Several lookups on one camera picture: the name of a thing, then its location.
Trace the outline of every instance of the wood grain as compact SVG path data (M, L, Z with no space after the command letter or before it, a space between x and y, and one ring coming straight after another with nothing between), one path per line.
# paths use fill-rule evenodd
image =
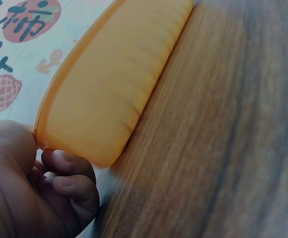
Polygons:
M288 238L288 0L199 3L99 182L97 237Z

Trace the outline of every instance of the red circle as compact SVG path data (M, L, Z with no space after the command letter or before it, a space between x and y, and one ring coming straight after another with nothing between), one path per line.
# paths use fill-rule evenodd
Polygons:
M13 12L8 12L6 17L7 19L1 23L1 26L5 26L7 24L7 21L11 18L13 18L15 20L15 18L17 18L18 20L16 22L14 21L10 21L8 25L6 25L6 27L3 29L3 34L4 37L10 41L10 42L14 42L14 43L22 43L22 42L26 42L26 41L30 41L33 40L37 37L39 37L40 35L46 33L47 31L49 31L55 24L56 22L59 20L60 18L60 14L61 14L61 6L60 3L57 0L48 0L48 5L46 6L46 8L39 8L38 4L41 2L42 0L31 0L31 1L23 1L21 3L18 3L16 6L22 6L25 2L27 2L27 4L25 5L26 10L25 12L19 13L17 14L14 18ZM26 31L29 23L25 23L24 26L22 27L22 29L19 32L14 32L15 28L18 26L19 22L24 19L25 17L28 18L28 21L32 21L37 15L30 13L28 11L30 10L35 10L35 11L49 11L49 9L51 8L58 8L58 11L56 13L52 13L52 20L45 22L45 26L42 30L39 31L39 33L37 33L35 36L31 36L30 33L27 34L25 36L25 38L23 40L20 40L21 36L24 34L24 32ZM43 20L43 17L46 17L46 15L43 14L39 14L40 15L40 19L39 20ZM35 26L33 26L32 31L35 31L37 29L39 29L39 27L42 26L40 23L36 23Z

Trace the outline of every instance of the printed tablecloth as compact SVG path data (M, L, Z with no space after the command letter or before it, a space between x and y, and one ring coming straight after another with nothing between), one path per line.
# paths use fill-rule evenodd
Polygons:
M53 73L112 2L0 0L0 120L34 122Z

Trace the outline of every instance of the hand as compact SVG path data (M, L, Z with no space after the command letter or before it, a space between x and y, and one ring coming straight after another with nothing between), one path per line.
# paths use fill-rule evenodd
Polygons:
M26 127L0 121L0 237L73 238L99 208L93 168L63 151L44 151L41 164L36 152Z

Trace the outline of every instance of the orange plastic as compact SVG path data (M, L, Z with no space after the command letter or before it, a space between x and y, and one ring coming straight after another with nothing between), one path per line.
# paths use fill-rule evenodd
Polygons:
M42 148L107 167L122 153L193 7L193 0L116 0L46 89L34 125Z

